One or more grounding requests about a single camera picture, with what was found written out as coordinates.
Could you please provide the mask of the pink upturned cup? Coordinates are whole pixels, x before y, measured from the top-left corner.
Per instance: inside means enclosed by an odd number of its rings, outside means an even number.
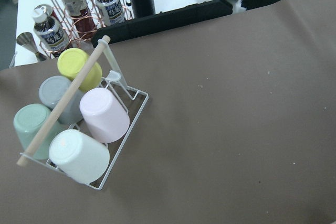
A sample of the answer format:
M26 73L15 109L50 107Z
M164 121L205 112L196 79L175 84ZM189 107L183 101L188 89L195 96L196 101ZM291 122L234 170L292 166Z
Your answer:
M98 142L115 142L128 131L130 118L108 89L89 90L81 98L79 107L91 135Z

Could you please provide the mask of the yellow upturned cup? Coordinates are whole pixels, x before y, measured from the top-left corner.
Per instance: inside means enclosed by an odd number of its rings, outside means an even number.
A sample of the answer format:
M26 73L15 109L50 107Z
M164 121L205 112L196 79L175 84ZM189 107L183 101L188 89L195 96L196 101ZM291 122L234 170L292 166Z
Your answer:
M85 63L88 61L89 55L79 49L70 48L63 51L57 60L57 68L61 75L73 81L78 73L82 70ZM92 69L89 71L79 89L82 92L87 92L96 88L102 78L102 68L95 62Z

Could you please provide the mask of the white upturned cup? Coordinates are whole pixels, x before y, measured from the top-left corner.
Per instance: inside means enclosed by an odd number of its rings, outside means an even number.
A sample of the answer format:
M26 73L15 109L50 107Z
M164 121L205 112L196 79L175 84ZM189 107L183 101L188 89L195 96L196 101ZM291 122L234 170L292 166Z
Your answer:
M92 137L68 129L52 140L49 157L69 177L81 184L89 184L104 174L110 153L105 145Z

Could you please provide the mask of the grey upturned cup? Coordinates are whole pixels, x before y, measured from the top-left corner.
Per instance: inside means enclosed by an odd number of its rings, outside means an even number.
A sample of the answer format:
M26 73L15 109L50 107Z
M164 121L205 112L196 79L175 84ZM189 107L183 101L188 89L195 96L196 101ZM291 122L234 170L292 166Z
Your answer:
M62 96L68 90L71 81L64 76L52 76L46 79L39 87L39 98L41 102L53 110ZM72 97L58 121L62 124L74 124L83 119L79 104L84 93L77 90Z

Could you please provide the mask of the mint upturned cup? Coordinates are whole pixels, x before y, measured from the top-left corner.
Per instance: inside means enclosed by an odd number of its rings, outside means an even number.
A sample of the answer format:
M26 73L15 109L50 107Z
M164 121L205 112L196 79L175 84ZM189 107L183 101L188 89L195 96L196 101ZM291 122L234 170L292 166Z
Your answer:
M15 114L13 125L24 149L29 146L50 114L51 110L39 103L24 106ZM63 125L56 122L43 143L40 145L39 149L33 155L33 158L37 160L48 159L49 147L52 140L65 129L66 128Z

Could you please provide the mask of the black long case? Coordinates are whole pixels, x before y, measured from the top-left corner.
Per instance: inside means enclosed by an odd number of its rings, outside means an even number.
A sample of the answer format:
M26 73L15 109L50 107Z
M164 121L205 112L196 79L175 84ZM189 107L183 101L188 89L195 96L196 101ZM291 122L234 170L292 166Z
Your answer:
M200 4L192 4L168 12L134 18L122 23L99 28L91 38L91 43L93 46L96 46L98 40L104 35L110 37L111 44L117 43L231 15L232 13L233 6L227 0L212 0Z

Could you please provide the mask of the drink bottle white cap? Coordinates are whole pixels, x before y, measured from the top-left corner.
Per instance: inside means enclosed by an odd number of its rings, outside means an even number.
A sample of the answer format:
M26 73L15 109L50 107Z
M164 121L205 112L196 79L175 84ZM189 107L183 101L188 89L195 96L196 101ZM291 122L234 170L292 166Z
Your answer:
M35 34L49 51L61 52L69 46L69 37L58 20L42 9L33 10L32 18Z

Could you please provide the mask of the steel jigger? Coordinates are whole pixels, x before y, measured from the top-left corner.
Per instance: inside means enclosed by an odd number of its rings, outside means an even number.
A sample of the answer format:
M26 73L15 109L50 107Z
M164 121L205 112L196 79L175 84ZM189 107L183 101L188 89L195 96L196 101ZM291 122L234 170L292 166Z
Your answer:
M16 43L32 52L39 62L49 59L46 55L38 51L37 45L34 41L34 37L30 32L24 32L19 34L16 38Z

